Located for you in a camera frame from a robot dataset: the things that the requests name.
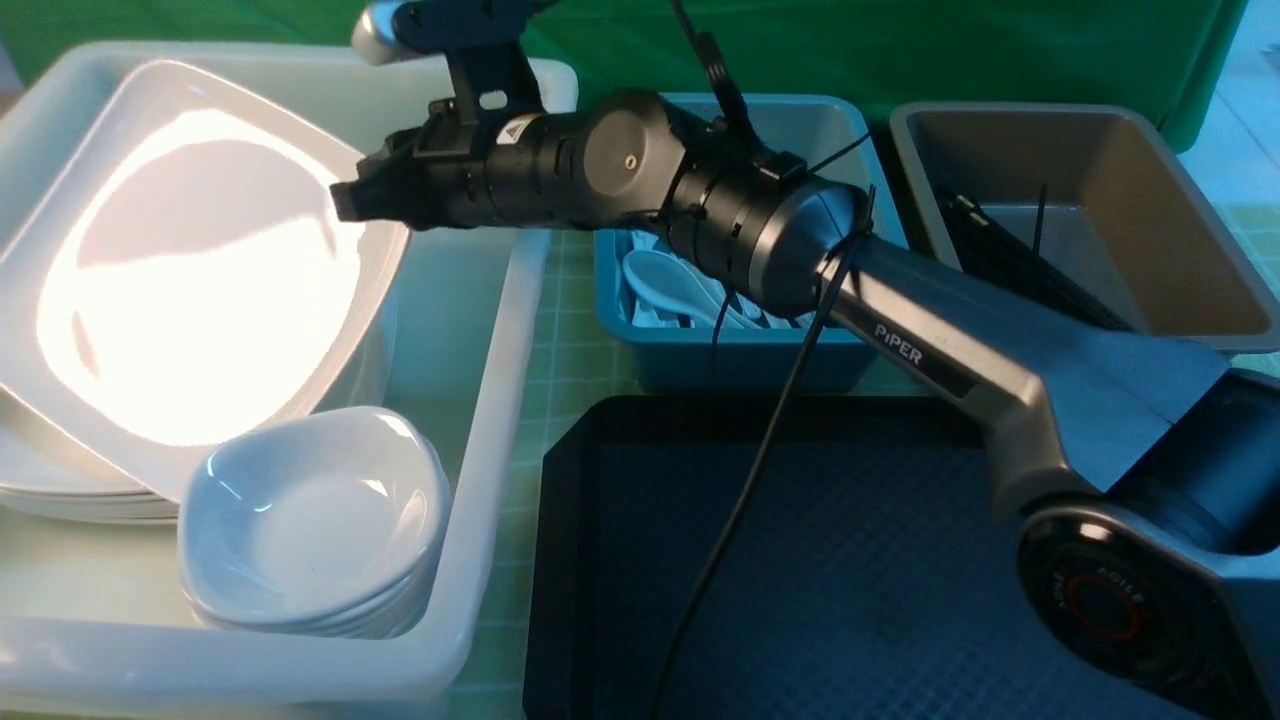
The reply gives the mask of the black silver right arm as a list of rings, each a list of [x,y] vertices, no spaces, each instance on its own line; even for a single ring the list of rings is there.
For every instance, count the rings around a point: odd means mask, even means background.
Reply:
[[[777,316],[835,320],[983,430],[1021,588],[1074,655],[1211,719],[1277,716],[1277,380],[900,249],[873,197],[646,90],[435,101],[332,187],[343,222],[643,229]]]

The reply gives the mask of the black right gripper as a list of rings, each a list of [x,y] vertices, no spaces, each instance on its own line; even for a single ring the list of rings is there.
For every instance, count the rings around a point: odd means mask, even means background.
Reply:
[[[340,222],[394,222],[413,231],[472,229],[493,215],[484,199],[484,164],[500,124],[499,111],[460,100],[428,105],[419,127],[385,137],[356,163],[356,178],[330,186]]]

